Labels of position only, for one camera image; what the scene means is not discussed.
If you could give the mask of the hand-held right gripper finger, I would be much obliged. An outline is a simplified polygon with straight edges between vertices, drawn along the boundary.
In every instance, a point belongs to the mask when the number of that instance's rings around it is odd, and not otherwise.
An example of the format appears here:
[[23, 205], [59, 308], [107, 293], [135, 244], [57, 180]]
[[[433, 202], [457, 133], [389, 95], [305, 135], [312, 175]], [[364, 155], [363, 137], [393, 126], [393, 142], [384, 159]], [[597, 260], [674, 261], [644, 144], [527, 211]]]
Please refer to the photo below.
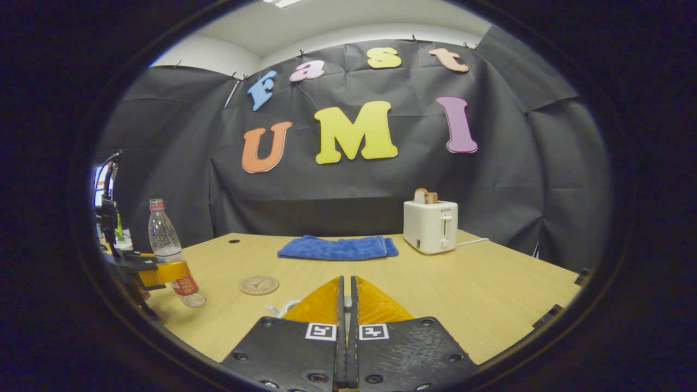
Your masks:
[[351, 278], [348, 378], [361, 391], [444, 391], [478, 371], [435, 317], [415, 318], [375, 285]]
[[284, 317], [262, 317], [221, 366], [266, 391], [336, 391], [346, 352], [344, 278], [314, 290]]

